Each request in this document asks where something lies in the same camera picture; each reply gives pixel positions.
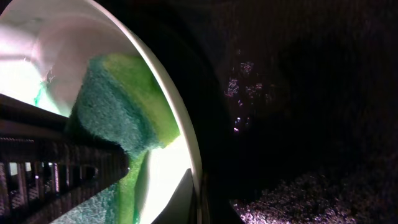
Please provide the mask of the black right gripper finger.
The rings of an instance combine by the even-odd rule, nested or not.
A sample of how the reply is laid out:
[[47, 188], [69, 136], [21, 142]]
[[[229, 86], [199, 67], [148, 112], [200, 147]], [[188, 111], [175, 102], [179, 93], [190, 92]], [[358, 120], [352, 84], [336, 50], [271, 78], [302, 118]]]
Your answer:
[[197, 224], [197, 197], [187, 169], [170, 201], [152, 224]]

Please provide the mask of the green and yellow sponge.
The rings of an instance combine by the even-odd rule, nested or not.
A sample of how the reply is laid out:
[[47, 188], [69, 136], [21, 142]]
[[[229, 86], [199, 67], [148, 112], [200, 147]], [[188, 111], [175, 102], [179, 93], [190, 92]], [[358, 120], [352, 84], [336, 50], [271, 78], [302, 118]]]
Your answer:
[[126, 54], [93, 57], [65, 127], [78, 140], [110, 143], [129, 156], [129, 172], [56, 220], [56, 223], [138, 223], [140, 175], [153, 149], [180, 136], [167, 99], [144, 59]]

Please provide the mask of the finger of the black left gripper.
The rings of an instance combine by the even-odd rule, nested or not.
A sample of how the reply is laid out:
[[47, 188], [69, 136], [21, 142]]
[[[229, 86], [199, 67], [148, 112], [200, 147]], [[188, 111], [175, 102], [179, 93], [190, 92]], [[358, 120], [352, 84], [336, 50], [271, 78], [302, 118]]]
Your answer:
[[1, 223], [51, 223], [129, 172], [120, 147], [74, 142], [67, 121], [1, 95]]

